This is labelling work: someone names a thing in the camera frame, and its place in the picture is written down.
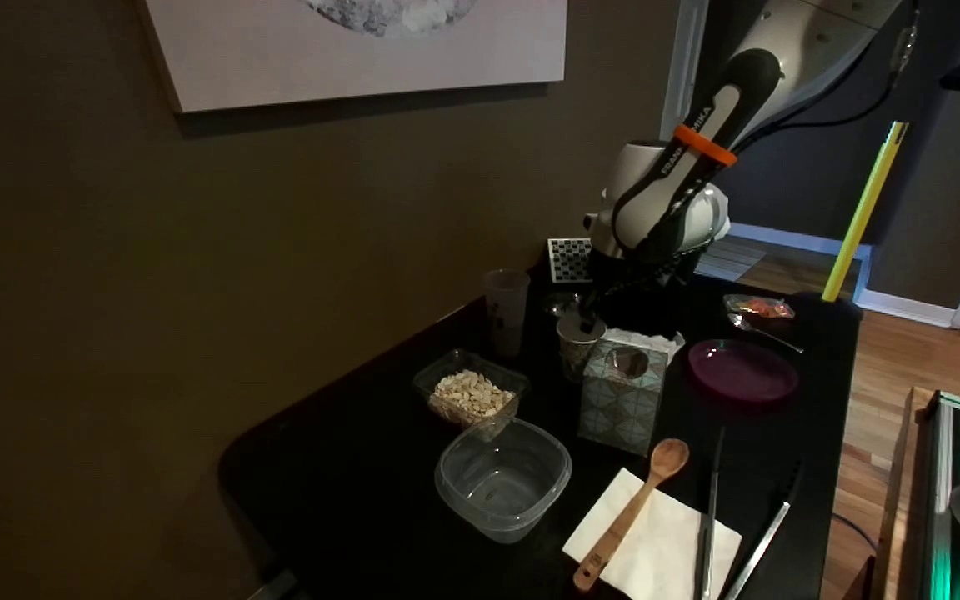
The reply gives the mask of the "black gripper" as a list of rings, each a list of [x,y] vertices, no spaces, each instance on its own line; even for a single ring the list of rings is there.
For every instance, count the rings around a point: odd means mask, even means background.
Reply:
[[[689,283],[686,268],[646,268],[632,260],[612,260],[604,254],[588,256],[591,291],[583,313],[616,330],[672,333],[680,324],[680,299]]]

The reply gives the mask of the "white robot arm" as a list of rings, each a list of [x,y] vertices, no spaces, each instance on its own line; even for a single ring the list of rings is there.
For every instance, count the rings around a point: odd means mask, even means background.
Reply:
[[[718,186],[740,152],[829,94],[906,0],[766,0],[721,78],[668,141],[632,141],[588,218],[591,278],[583,313],[664,296],[731,232]]]

